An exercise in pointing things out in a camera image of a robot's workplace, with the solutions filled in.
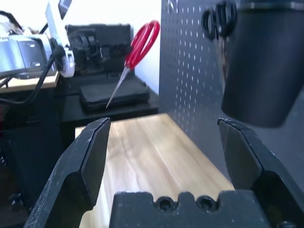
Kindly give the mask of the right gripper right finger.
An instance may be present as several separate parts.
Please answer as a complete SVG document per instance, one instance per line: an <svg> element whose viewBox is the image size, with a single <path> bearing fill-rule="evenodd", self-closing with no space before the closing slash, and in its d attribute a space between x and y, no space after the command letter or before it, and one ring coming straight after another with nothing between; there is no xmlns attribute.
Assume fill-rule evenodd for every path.
<svg viewBox="0 0 304 228"><path fill-rule="evenodd" d="M220 118L218 127L234 188L254 193L272 228L302 228L304 193L277 156L241 123Z"/></svg>

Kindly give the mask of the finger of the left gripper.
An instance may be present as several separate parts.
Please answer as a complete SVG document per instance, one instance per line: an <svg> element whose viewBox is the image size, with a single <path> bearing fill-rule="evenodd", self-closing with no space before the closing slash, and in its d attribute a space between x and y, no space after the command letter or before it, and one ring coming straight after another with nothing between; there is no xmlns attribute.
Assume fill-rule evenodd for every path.
<svg viewBox="0 0 304 228"><path fill-rule="evenodd" d="M132 47L128 44L103 44L101 45L102 50L108 51L131 51Z"/></svg>
<svg viewBox="0 0 304 228"><path fill-rule="evenodd" d="M108 61L111 59L122 58L122 57L126 57L128 54L130 54L130 51L118 51L118 52L101 51L101 60Z"/></svg>

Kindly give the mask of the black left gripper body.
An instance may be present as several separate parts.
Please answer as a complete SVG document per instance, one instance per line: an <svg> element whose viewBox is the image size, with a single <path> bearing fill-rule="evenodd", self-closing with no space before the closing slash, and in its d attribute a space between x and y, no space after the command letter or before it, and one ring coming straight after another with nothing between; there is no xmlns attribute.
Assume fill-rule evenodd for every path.
<svg viewBox="0 0 304 228"><path fill-rule="evenodd" d="M95 33L72 33L75 71L97 71L102 62L99 41Z"/></svg>

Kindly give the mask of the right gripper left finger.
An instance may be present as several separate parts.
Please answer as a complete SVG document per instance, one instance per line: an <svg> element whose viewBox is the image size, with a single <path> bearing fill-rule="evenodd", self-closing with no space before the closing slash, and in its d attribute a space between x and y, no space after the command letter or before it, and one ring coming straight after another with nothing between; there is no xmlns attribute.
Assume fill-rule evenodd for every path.
<svg viewBox="0 0 304 228"><path fill-rule="evenodd" d="M59 157L26 228L77 228L97 203L111 121L88 124Z"/></svg>

